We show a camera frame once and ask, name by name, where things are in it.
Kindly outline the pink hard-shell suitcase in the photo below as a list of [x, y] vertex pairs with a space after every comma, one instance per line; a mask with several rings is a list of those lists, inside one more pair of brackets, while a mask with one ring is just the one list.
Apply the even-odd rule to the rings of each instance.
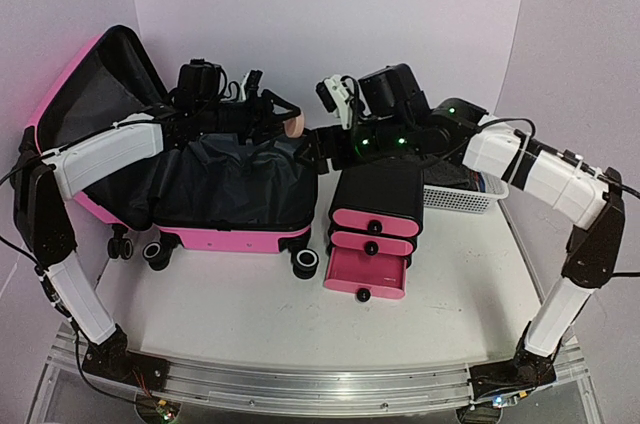
[[[228, 97], [224, 70], [210, 64], [224, 100], [234, 100], [241, 81]], [[132, 29], [112, 27], [79, 52], [49, 91], [24, 132], [20, 158], [86, 137], [164, 101], [175, 88], [164, 86]], [[107, 252], [113, 259], [132, 256], [130, 231], [156, 228], [158, 238], [142, 251], [156, 271], [168, 266], [178, 247], [286, 252], [294, 274], [308, 279], [319, 263], [309, 245], [318, 180], [295, 158], [305, 134], [259, 144], [241, 143], [234, 134], [205, 134], [131, 164], [73, 200], [112, 227]]]

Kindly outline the black and pink drawer organizer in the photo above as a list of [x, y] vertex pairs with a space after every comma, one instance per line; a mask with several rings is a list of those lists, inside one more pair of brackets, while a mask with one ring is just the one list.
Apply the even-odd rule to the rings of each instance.
[[329, 262], [324, 287], [371, 298], [399, 300], [423, 230], [423, 176], [399, 160], [341, 172], [329, 207]]

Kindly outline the white perforated plastic basket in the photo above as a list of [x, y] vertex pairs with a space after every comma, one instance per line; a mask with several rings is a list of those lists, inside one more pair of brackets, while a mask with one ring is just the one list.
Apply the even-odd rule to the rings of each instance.
[[508, 197], [509, 188], [503, 181], [502, 183], [503, 191], [498, 195], [425, 185], [423, 189], [423, 205], [425, 208], [431, 209], [484, 214], [499, 200]]

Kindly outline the black dotted cloth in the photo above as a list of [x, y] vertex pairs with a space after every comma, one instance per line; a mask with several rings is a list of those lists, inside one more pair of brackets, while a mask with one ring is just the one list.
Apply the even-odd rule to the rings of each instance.
[[477, 191], [474, 172], [465, 167], [456, 167], [447, 162], [435, 164], [422, 171], [425, 185], [459, 190]]

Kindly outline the blue cloth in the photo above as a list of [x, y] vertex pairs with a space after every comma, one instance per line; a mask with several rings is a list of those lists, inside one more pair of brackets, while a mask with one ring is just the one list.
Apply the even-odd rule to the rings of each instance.
[[499, 178], [478, 171], [472, 171], [471, 175], [478, 192], [493, 195], [502, 193], [503, 183]]

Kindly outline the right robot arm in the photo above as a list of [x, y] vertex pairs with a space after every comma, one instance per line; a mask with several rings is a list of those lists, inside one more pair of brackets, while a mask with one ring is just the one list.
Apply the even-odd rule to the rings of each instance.
[[360, 79], [334, 75], [316, 86], [340, 124], [316, 128], [297, 159], [319, 174], [380, 159], [433, 156], [492, 175], [549, 205], [572, 223], [561, 275], [524, 331], [503, 377], [524, 387], [551, 367], [569, 326], [591, 295], [612, 278], [632, 188], [618, 171], [601, 170], [569, 151], [513, 128], [468, 101], [449, 98], [432, 108], [410, 66], [387, 66]]

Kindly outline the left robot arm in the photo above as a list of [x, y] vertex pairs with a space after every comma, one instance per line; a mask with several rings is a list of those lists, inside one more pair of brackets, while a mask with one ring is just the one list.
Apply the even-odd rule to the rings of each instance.
[[214, 66], [193, 60], [180, 71], [178, 86], [164, 101], [45, 153], [27, 151], [2, 177], [16, 199], [14, 222], [52, 306], [92, 344], [94, 361], [114, 381], [134, 372], [134, 359], [112, 342], [122, 330], [89, 283], [77, 253], [67, 201], [85, 188], [136, 162], [181, 149], [205, 134], [234, 134], [259, 144], [279, 135], [298, 138], [301, 109], [268, 89], [249, 72], [232, 101], [215, 83]]

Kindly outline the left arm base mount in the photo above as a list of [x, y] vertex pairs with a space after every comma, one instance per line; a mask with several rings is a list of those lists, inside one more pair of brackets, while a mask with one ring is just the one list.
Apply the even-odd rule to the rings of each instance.
[[169, 361], [129, 351], [124, 345], [90, 346], [81, 370], [91, 376], [137, 386], [143, 391], [162, 391], [169, 373]]

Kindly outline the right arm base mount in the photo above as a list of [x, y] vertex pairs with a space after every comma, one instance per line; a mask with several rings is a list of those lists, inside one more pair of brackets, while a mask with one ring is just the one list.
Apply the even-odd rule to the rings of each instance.
[[554, 366], [545, 363], [515, 365], [513, 361], [498, 361], [474, 365], [469, 372], [472, 396], [476, 402], [532, 391], [556, 380]]

